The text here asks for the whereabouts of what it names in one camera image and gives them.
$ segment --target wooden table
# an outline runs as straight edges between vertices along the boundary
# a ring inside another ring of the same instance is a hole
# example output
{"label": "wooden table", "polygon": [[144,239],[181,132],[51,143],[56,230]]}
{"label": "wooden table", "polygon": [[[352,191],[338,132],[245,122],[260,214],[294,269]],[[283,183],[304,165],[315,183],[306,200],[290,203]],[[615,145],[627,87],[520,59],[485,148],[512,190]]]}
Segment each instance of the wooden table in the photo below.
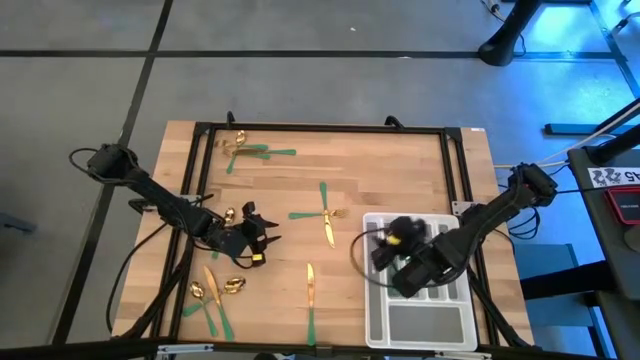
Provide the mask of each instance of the wooden table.
{"label": "wooden table", "polygon": [[[160,148],[153,178],[179,193],[194,123],[170,121]],[[233,131],[217,131],[216,140],[233,140]],[[487,137],[483,129],[462,129],[465,156],[475,201],[498,194]],[[306,344],[306,263],[316,273],[316,333],[318,343],[365,345],[364,280],[349,261],[351,240],[362,231],[366,212],[449,213],[442,155],[437,136],[411,134],[314,133],[248,131],[247,144],[268,144],[271,149],[294,148],[296,156],[274,155],[270,160],[238,158],[227,175],[229,163],[220,148],[214,149],[206,193],[215,196],[205,206],[223,214],[231,206],[240,211],[255,201],[257,213],[277,222],[268,234],[282,239],[267,249],[267,264],[256,269],[235,267],[228,257],[212,260],[196,251],[190,280],[206,284],[202,271],[208,266],[219,283],[233,275],[247,279],[236,295],[224,295],[223,303],[237,342]],[[195,189],[203,151],[198,152],[191,189]],[[456,164],[455,151],[452,163]],[[457,167],[454,176],[462,193]],[[289,212],[318,211],[322,201],[318,185],[326,181],[329,206],[347,208],[345,219],[333,221],[336,248],[329,247],[318,218],[288,220]],[[156,214],[142,218],[137,241],[161,224]],[[120,299],[114,334],[127,330],[158,291],[170,230],[165,229],[133,257]],[[358,256],[362,260],[361,246]],[[533,343],[520,290],[511,244],[492,233],[483,245],[492,297],[519,335]],[[187,296],[185,306],[196,300]],[[161,335],[168,333],[173,299],[163,320]],[[475,299],[482,343],[488,343],[482,305]],[[220,318],[210,307],[219,331]],[[181,318],[179,339],[212,341],[201,311]],[[224,336],[214,339],[223,342]]]}

